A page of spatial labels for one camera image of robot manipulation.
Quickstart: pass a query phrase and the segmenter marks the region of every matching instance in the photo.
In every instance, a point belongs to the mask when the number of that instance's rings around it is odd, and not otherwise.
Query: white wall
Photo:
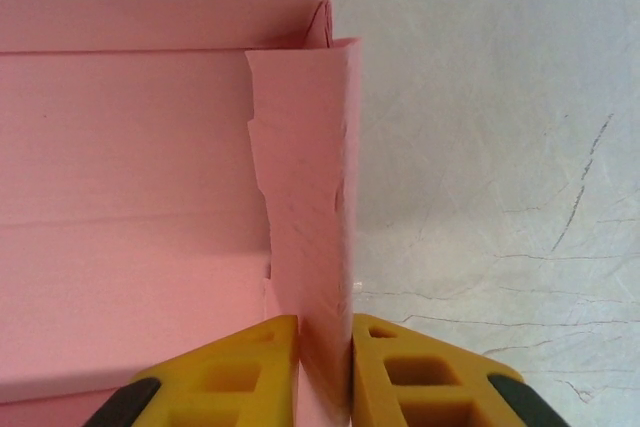
[[[640,0],[334,0],[365,40],[356,308],[640,414]]]

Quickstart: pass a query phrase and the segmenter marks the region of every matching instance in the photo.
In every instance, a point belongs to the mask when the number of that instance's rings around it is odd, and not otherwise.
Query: white surface
[[[640,0],[334,0],[365,39],[356,310],[640,415]]]

